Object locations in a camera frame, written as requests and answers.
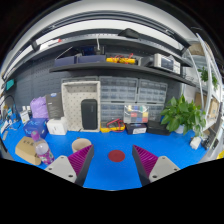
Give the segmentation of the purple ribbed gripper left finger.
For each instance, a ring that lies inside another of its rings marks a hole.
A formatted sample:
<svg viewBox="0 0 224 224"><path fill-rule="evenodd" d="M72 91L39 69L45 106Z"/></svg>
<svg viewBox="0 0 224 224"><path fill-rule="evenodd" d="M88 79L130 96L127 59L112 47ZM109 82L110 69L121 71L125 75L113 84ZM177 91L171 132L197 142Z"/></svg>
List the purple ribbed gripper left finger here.
<svg viewBox="0 0 224 224"><path fill-rule="evenodd" d="M83 186L93 157L94 146L89 145L68 157L59 156L46 168L46 171Z"/></svg>

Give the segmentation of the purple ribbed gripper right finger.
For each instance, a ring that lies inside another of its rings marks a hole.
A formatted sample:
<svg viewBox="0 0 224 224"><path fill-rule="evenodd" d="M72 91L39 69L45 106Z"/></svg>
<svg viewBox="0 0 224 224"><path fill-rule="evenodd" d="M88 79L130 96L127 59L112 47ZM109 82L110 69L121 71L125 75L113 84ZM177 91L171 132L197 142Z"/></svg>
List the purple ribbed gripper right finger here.
<svg viewBox="0 0 224 224"><path fill-rule="evenodd" d="M168 157L157 157L137 145L132 147L132 156L137 167L140 182L143 186L180 170Z"/></svg>

